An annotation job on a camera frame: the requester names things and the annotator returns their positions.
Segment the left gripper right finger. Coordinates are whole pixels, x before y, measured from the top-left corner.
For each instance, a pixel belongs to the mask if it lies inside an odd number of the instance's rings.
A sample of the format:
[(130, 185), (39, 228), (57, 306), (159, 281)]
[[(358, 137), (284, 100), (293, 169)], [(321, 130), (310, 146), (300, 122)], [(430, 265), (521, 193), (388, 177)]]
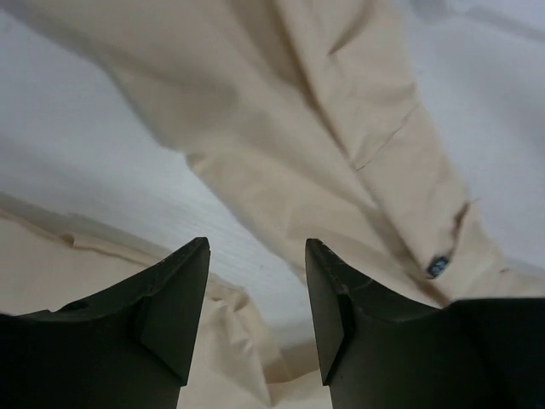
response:
[(306, 275), (333, 407), (543, 407), (541, 298), (431, 307), (360, 273), (318, 239), (306, 242)]

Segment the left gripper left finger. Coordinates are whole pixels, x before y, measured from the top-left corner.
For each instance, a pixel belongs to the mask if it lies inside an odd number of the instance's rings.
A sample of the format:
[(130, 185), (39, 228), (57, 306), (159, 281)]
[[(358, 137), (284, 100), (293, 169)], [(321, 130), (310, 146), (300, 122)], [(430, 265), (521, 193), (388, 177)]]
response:
[(209, 241), (57, 311), (1, 317), (4, 408), (174, 408), (209, 277)]

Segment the beige trousers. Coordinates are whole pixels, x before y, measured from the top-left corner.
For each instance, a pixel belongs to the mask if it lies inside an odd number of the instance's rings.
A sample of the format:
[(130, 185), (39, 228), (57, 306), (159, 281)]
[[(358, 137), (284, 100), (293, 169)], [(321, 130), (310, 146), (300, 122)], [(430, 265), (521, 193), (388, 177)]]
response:
[(4, 1), (1, 173), (25, 195), (112, 199), (160, 228), (166, 159), (191, 171), (297, 274), (322, 239), (432, 306), (526, 299), (422, 107), (383, 1)]

